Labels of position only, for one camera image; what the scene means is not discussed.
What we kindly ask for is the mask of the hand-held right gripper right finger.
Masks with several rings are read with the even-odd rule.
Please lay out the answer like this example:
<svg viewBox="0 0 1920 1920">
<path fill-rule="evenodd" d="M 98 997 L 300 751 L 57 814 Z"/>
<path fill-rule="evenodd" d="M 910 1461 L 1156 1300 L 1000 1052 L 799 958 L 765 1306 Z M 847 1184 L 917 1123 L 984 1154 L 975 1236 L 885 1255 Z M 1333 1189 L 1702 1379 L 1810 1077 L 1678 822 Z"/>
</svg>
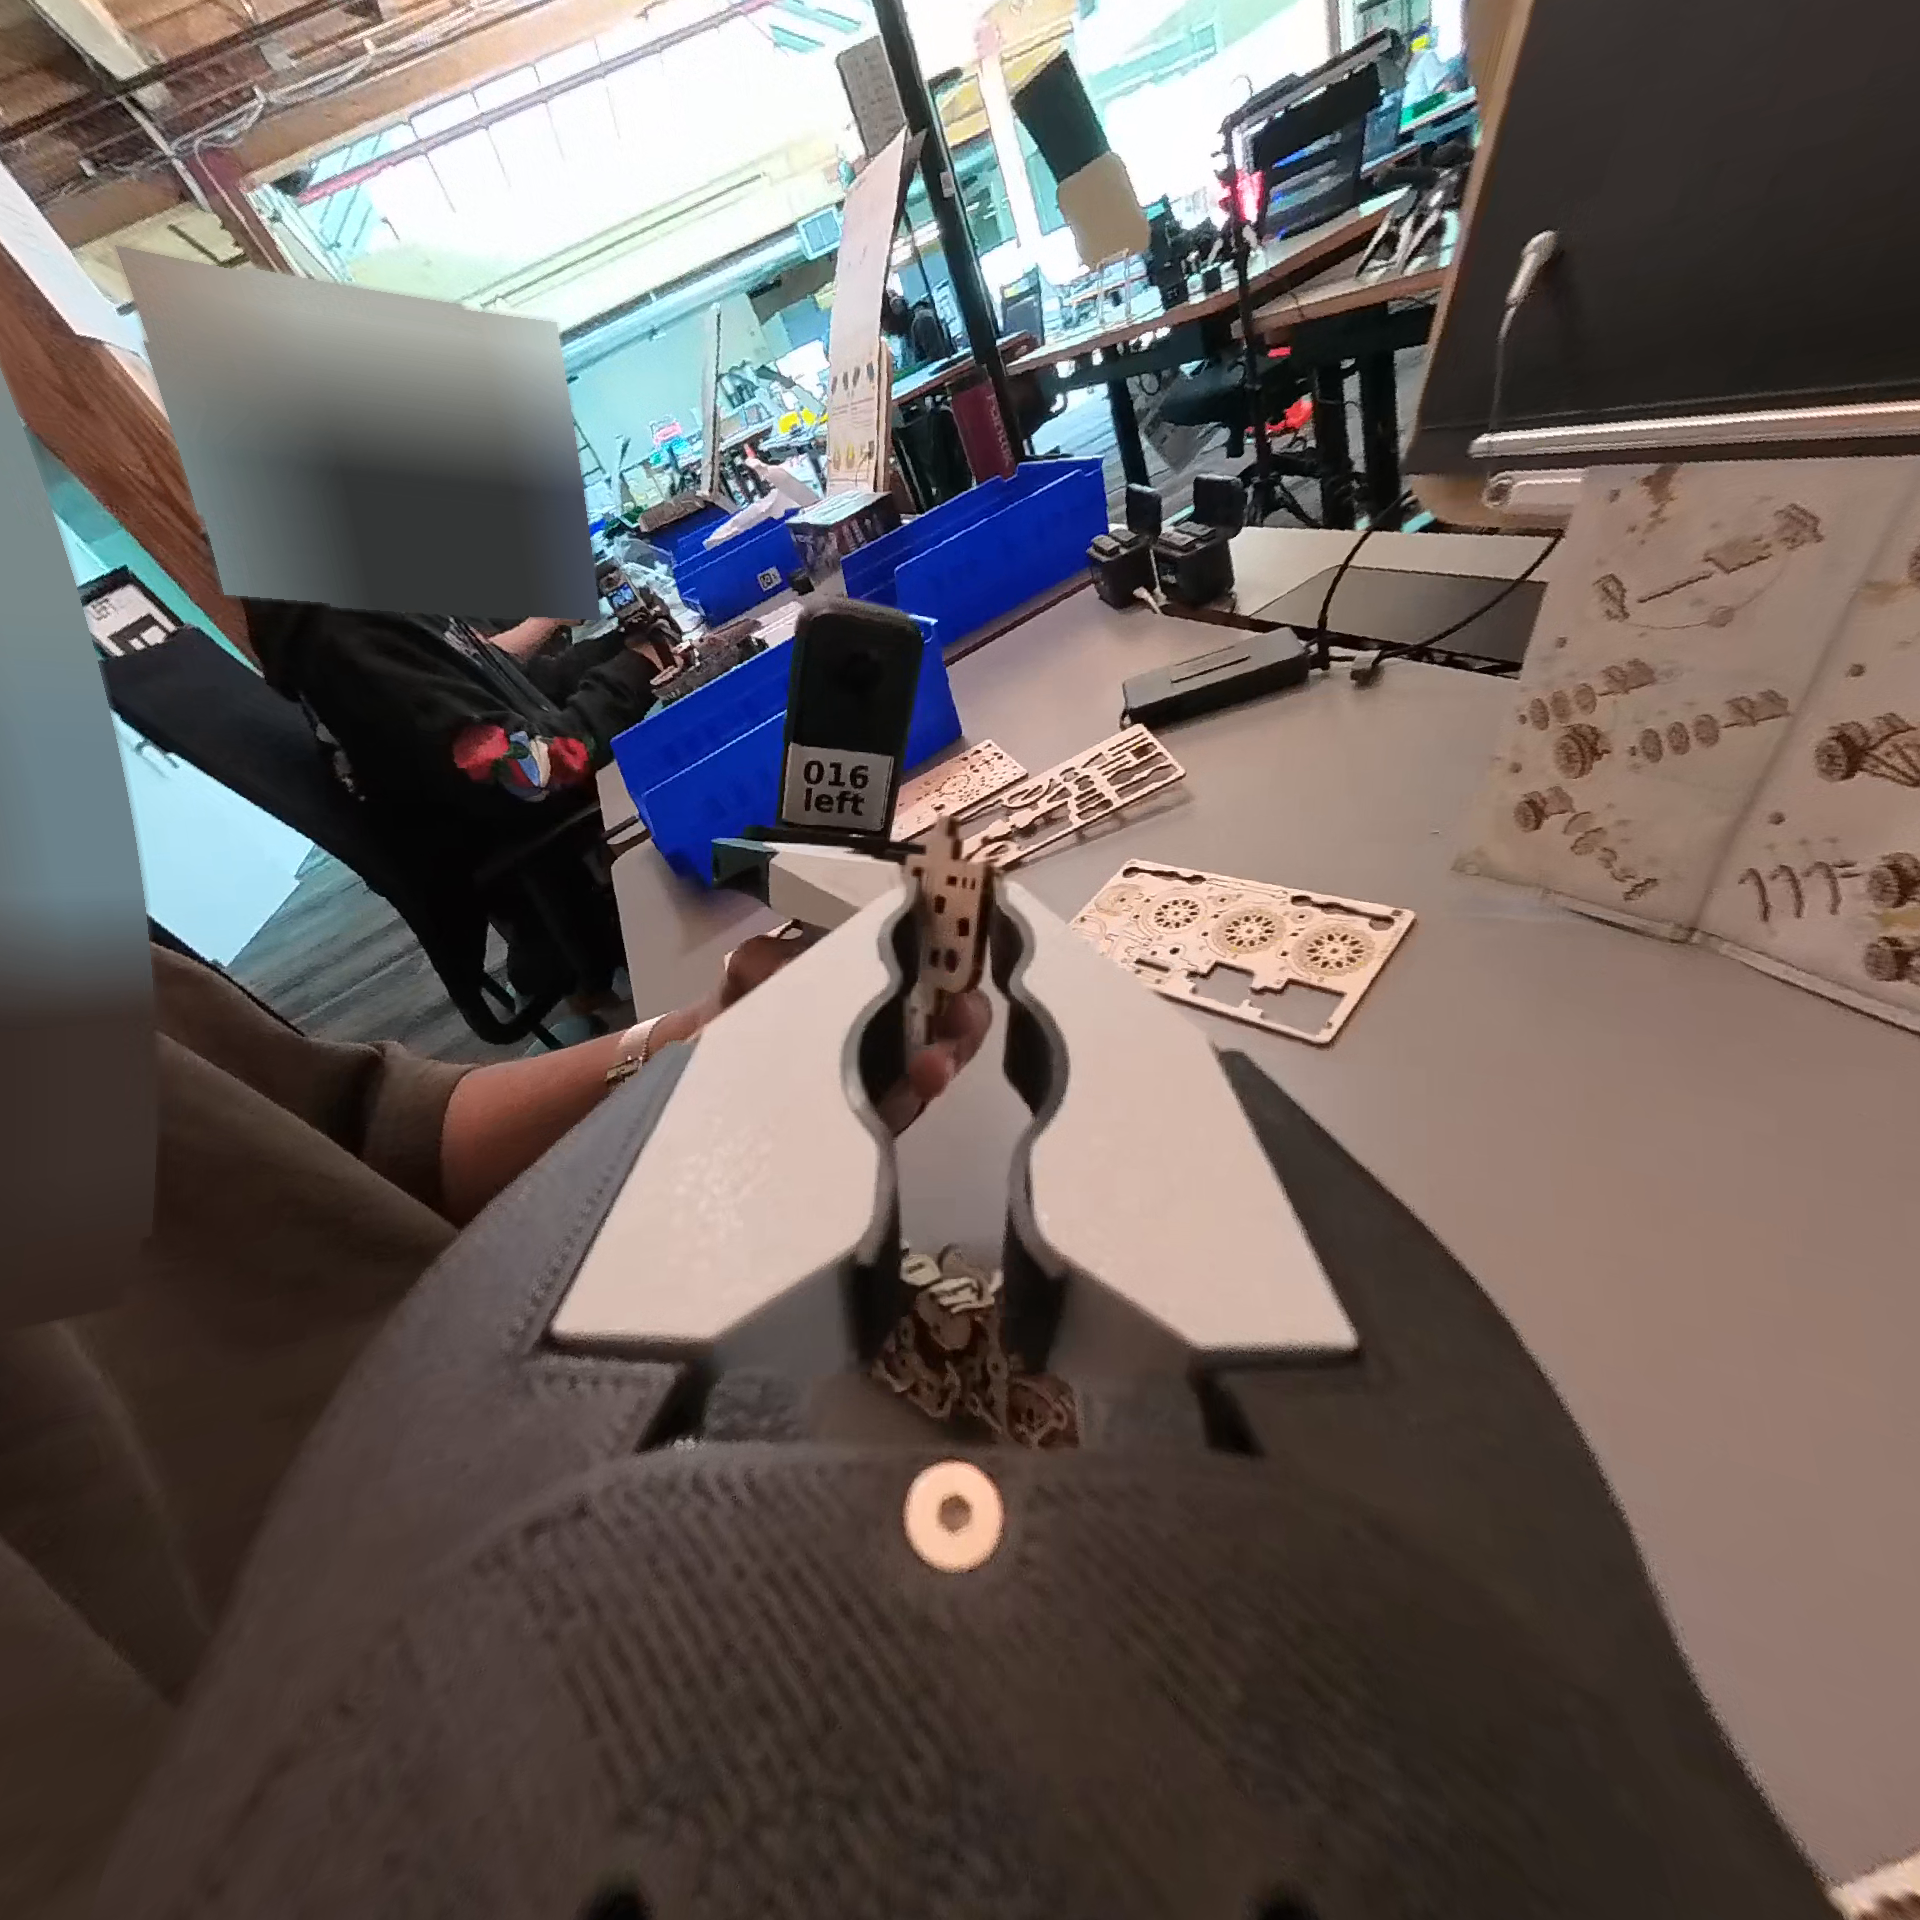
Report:
<svg viewBox="0 0 1920 1920">
<path fill-rule="evenodd" d="M 1000 1331 L 1070 1384 L 1356 1360 L 1360 1334 L 1221 1053 L 1013 880 L 993 885 Z"/>
</svg>

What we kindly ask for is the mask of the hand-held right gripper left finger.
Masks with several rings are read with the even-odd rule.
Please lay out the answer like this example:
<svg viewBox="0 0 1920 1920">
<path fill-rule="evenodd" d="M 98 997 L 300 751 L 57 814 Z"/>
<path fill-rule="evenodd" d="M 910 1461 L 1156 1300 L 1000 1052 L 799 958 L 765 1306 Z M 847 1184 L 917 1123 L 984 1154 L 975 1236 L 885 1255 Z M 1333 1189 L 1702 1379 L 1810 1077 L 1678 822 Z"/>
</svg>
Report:
<svg viewBox="0 0 1920 1920">
<path fill-rule="evenodd" d="M 911 892 L 870 899 L 642 1077 L 621 1187 L 545 1320 L 545 1396 L 642 1420 L 896 1420 Z"/>
</svg>

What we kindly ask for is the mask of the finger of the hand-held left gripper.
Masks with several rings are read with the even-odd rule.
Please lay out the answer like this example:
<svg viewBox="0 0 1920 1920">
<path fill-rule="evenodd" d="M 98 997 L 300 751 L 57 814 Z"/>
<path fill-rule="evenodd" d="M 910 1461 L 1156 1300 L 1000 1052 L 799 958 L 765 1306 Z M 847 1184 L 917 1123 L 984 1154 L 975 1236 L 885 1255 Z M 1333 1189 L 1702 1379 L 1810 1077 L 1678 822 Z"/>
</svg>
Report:
<svg viewBox="0 0 1920 1920">
<path fill-rule="evenodd" d="M 900 904 L 906 894 L 904 864 L 890 854 L 839 846 L 773 844 L 762 862 L 762 894 L 782 920 L 769 941 L 776 958 L 788 963 L 874 901 Z"/>
</svg>

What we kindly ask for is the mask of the wooden plate with square holes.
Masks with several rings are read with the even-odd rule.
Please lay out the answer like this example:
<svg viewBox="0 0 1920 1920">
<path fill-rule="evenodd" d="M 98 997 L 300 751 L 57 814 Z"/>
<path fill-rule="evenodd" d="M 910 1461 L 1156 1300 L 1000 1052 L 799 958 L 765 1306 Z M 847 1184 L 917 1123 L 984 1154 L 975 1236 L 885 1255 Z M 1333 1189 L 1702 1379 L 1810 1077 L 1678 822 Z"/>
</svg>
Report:
<svg viewBox="0 0 1920 1920">
<path fill-rule="evenodd" d="M 991 936 L 993 866 L 966 852 L 953 819 L 937 819 L 903 864 L 914 890 L 914 982 L 903 1003 L 906 1052 L 937 1038 L 944 1008 L 972 991 Z"/>
</svg>

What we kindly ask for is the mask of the wooden motorcycle model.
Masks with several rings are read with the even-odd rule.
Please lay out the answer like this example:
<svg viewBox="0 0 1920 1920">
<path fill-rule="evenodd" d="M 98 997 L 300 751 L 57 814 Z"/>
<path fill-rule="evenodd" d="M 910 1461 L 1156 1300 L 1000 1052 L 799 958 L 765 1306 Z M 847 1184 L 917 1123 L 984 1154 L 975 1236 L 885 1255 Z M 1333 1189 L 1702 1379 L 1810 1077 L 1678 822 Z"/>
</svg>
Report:
<svg viewBox="0 0 1920 1920">
<path fill-rule="evenodd" d="M 904 1251 L 904 1306 L 869 1364 L 874 1384 L 935 1423 L 966 1427 L 1033 1452 L 1077 1450 L 1072 1387 L 1025 1364 L 1005 1340 L 1002 1271 L 949 1244 Z"/>
</svg>

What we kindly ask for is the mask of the person's left forearm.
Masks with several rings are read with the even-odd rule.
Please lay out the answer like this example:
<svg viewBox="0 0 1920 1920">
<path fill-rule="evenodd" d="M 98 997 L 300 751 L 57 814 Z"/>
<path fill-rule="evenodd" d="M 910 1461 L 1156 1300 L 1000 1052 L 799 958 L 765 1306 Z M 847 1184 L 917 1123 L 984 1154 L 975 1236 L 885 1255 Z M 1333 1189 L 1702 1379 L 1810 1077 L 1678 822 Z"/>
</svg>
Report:
<svg viewBox="0 0 1920 1920">
<path fill-rule="evenodd" d="M 449 1092 L 439 1133 L 444 1215 L 455 1224 L 470 1222 L 602 1098 L 666 1044 L 695 1039 L 706 1021 L 703 1013 L 680 1008 L 536 1061 L 465 1071 Z"/>
</svg>

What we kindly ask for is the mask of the grey desk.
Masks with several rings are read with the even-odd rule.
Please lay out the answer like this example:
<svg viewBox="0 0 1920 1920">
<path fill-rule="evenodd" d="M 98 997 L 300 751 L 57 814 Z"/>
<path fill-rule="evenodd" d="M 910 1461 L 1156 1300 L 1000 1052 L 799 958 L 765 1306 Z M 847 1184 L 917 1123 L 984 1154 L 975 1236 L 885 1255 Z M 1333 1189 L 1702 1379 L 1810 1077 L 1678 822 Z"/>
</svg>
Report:
<svg viewBox="0 0 1920 1920">
<path fill-rule="evenodd" d="M 1916 1850 L 1916 1042 L 1448 878 L 1503 685 L 1189 728 L 1124 846 L 1422 911 L 1229 1059 L 1364 1351 L 1250 1453 L 654 1453 L 607 1491 L 648 1915 L 1840 1915 Z"/>
</svg>

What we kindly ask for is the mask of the wooden background desk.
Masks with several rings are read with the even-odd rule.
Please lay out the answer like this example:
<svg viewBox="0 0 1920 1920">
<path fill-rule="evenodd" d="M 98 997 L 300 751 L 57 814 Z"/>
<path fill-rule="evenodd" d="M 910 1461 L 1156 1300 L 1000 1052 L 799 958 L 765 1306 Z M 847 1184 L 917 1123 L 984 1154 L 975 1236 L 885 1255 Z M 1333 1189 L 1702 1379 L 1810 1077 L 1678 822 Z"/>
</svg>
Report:
<svg viewBox="0 0 1920 1920">
<path fill-rule="evenodd" d="M 1009 355 L 1002 370 L 1050 378 L 1060 392 L 1103 392 L 1119 467 L 1145 471 L 1134 383 L 1196 366 L 1214 346 L 1239 346 L 1250 334 L 1261 346 L 1287 346 L 1300 326 L 1373 307 L 1437 296 L 1454 266 L 1457 214 L 1441 210 L 1410 251 L 1399 228 L 1412 195 L 1364 200 L 1327 223 L 1248 256 L 1246 277 L 1226 269 L 1214 293 L 1172 308 L 1094 319 L 1056 341 Z"/>
</svg>

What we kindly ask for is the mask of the person's left hand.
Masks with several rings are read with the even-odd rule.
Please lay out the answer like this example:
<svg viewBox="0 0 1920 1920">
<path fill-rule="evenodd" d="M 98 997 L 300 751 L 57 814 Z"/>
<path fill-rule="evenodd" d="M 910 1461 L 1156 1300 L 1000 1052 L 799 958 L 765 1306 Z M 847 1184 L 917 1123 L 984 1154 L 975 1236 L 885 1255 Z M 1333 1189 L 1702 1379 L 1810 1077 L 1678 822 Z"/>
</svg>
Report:
<svg viewBox="0 0 1920 1920">
<path fill-rule="evenodd" d="M 816 928 L 785 923 L 737 944 L 726 952 L 714 988 L 703 1000 L 703 1018 L 722 1014 L 820 939 L 822 932 Z M 873 1111 L 894 1136 L 911 1126 L 927 1104 L 949 1091 L 959 1070 L 977 1056 L 990 1030 L 991 1003 L 980 988 L 944 999 L 927 1039 L 906 1052 L 903 1077 L 873 1100 Z"/>
</svg>

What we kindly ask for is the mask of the dark printed box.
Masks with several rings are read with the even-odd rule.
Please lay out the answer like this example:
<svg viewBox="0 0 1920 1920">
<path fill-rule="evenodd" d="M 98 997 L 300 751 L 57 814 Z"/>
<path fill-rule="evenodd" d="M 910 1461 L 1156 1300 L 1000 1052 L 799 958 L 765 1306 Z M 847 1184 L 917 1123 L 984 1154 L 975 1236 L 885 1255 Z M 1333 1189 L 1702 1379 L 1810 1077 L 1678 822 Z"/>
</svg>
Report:
<svg viewBox="0 0 1920 1920">
<path fill-rule="evenodd" d="M 864 597 L 861 580 L 870 570 L 856 556 L 900 523 L 896 495 L 879 492 L 828 493 L 792 509 L 782 522 L 794 548 L 784 570 L 788 589 L 797 597 Z"/>
</svg>

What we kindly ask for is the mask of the blue plastic bin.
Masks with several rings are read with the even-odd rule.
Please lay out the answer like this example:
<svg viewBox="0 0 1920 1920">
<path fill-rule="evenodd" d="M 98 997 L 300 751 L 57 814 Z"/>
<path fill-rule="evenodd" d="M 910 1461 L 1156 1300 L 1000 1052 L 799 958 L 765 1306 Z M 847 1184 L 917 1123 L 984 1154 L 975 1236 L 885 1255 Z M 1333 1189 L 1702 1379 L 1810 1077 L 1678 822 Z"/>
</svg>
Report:
<svg viewBox="0 0 1920 1920">
<path fill-rule="evenodd" d="M 612 757 L 639 822 L 680 878 L 713 882 L 711 846 L 776 820 L 790 640 L 652 708 Z"/>
<path fill-rule="evenodd" d="M 1098 459 L 1038 459 L 860 547 L 842 562 L 842 588 L 959 640 L 1084 579 L 1087 548 L 1108 528 Z"/>
<path fill-rule="evenodd" d="M 792 512 L 695 512 L 655 535 L 682 605 L 722 627 L 778 595 L 799 570 Z"/>
</svg>

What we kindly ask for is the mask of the wooden parts sheet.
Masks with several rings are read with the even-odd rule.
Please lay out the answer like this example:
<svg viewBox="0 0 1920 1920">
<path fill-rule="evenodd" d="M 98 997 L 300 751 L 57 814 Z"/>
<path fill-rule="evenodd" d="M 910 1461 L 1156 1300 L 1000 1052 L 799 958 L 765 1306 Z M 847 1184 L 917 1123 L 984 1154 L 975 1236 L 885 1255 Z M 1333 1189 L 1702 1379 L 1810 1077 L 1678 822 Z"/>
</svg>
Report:
<svg viewBox="0 0 1920 1920">
<path fill-rule="evenodd" d="M 890 837 L 926 844 L 949 826 L 966 859 L 1009 871 L 1116 826 L 1184 780 L 1148 727 L 1124 727 L 1040 773 L 980 739 L 903 783 Z"/>
</svg>

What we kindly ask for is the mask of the wooden sheet with wheels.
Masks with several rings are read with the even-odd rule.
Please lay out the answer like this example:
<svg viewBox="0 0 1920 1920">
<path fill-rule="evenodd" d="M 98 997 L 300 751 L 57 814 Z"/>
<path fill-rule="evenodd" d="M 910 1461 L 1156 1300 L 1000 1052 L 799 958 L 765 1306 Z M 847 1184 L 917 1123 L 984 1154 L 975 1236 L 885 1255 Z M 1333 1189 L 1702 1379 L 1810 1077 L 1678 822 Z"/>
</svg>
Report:
<svg viewBox="0 0 1920 1920">
<path fill-rule="evenodd" d="M 1072 918 L 1159 997 L 1314 1046 L 1334 1042 L 1414 925 L 1388 903 L 1148 859 Z"/>
</svg>

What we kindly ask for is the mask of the black power adapter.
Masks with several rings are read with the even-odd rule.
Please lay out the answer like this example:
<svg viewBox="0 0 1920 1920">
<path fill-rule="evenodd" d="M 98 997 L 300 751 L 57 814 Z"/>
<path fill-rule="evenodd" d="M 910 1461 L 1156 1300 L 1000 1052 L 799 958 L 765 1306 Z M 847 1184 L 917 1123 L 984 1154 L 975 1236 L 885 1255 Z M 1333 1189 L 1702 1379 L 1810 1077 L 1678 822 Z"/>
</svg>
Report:
<svg viewBox="0 0 1920 1920">
<path fill-rule="evenodd" d="M 1165 728 L 1290 691 L 1310 672 L 1312 653 L 1290 628 L 1236 632 L 1199 655 L 1126 678 L 1119 724 Z"/>
</svg>

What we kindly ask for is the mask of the person's brown shirt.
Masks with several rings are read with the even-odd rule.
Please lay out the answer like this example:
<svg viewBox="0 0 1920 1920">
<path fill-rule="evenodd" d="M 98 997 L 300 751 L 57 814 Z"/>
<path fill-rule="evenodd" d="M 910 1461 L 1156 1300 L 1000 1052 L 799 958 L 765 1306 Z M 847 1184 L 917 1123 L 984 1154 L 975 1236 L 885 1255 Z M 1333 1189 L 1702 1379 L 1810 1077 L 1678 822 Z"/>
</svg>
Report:
<svg viewBox="0 0 1920 1920">
<path fill-rule="evenodd" d="M 281 1478 L 455 1236 L 461 1064 L 150 946 L 158 1180 L 102 1309 L 4 1333 L 1 1907 L 82 1915 Z"/>
</svg>

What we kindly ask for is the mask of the black steel pillar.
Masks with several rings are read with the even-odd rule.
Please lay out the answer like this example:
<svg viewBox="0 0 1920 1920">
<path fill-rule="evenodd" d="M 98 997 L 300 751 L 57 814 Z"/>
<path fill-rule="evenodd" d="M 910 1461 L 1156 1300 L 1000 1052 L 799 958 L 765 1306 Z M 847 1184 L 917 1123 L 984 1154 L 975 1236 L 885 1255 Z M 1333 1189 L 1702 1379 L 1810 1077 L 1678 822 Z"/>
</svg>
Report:
<svg viewBox="0 0 1920 1920">
<path fill-rule="evenodd" d="M 935 223 L 942 236 L 953 296 L 966 334 L 966 351 L 975 367 L 990 380 L 999 413 L 999 437 L 1014 454 L 1025 453 L 1016 419 L 1013 389 L 1000 357 L 1000 336 L 993 318 L 986 282 L 983 277 L 968 220 L 957 192 L 957 175 L 944 134 L 944 120 L 932 102 L 927 79 L 920 70 L 904 3 L 874 3 L 874 22 L 889 70 L 894 76 L 906 131 L 919 138 L 919 173 L 927 195 Z"/>
</svg>

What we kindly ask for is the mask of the black flat pad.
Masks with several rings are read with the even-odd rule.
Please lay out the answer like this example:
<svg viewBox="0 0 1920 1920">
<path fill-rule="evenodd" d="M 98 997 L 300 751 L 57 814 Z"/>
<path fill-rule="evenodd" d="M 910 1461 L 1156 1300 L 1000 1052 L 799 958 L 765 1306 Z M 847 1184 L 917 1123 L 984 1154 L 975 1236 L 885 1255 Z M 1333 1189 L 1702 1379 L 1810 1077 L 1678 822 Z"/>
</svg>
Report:
<svg viewBox="0 0 1920 1920">
<path fill-rule="evenodd" d="M 1353 565 L 1326 566 L 1239 613 L 1289 628 L 1310 658 L 1344 666 L 1376 651 L 1518 667 L 1548 582 Z"/>
</svg>

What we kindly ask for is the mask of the black office chair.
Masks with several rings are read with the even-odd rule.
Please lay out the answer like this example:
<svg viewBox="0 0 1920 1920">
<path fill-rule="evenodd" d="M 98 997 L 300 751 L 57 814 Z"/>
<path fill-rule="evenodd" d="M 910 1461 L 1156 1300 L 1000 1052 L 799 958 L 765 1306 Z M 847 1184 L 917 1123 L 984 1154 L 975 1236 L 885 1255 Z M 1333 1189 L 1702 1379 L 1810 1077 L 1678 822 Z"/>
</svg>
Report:
<svg viewBox="0 0 1920 1920">
<path fill-rule="evenodd" d="M 588 948 L 557 917 L 552 878 L 565 858 L 601 854 L 597 800 L 542 807 L 527 834 L 463 862 L 352 797 L 296 708 L 207 632 L 178 628 L 130 653 L 102 653 L 101 672 L 111 710 L 132 731 L 300 831 L 397 909 L 474 1038 L 557 1044 L 548 1021 L 574 991 Z M 565 968 L 524 999 L 486 965 L 497 909 L 538 925 L 565 956 Z"/>
</svg>

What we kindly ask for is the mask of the black tripod with light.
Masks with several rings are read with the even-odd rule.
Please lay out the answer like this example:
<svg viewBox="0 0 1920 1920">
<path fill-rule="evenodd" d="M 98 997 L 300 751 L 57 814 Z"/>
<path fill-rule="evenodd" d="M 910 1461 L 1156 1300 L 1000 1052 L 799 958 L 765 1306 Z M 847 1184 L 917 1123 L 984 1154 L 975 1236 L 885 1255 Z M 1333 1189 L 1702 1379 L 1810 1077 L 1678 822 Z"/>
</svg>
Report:
<svg viewBox="0 0 1920 1920">
<path fill-rule="evenodd" d="M 1289 404 L 1265 389 L 1257 318 L 1353 258 L 1376 226 L 1360 200 L 1364 112 L 1334 117 L 1330 99 L 1322 88 L 1310 102 L 1222 125 L 1236 334 L 1231 432 L 1253 451 L 1244 476 L 1253 522 L 1279 508 L 1287 492 L 1268 424 Z"/>
</svg>

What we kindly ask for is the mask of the open instruction booklet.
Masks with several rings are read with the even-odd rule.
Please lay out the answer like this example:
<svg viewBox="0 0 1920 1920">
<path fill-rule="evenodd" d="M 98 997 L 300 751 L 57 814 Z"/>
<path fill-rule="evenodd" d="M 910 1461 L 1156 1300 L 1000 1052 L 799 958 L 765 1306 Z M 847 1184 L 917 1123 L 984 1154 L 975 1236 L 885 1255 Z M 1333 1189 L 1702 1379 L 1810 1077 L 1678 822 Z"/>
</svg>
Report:
<svg viewBox="0 0 1920 1920">
<path fill-rule="evenodd" d="M 1586 468 L 1454 869 L 1916 1030 L 1916 458 Z"/>
</svg>

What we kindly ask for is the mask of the framed marker sign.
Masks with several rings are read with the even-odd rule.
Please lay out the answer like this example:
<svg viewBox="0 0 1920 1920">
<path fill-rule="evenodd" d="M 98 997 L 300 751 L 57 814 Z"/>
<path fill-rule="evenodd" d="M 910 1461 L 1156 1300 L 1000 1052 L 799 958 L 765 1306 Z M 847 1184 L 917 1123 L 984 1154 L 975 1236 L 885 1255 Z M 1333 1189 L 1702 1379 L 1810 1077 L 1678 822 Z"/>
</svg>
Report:
<svg viewBox="0 0 1920 1920">
<path fill-rule="evenodd" d="M 130 566 L 82 582 L 80 605 L 98 658 L 148 651 L 194 624 L 173 613 Z"/>
</svg>

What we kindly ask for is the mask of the black laptop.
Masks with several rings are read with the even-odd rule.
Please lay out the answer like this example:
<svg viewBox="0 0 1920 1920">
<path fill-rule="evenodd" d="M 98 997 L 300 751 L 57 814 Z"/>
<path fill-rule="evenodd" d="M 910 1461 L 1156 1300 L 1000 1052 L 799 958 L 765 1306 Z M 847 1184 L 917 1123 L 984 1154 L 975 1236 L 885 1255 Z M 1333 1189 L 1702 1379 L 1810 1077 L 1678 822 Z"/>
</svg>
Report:
<svg viewBox="0 0 1920 1920">
<path fill-rule="evenodd" d="M 1465 5 L 1480 139 L 1406 471 L 1916 458 L 1918 6 Z"/>
</svg>

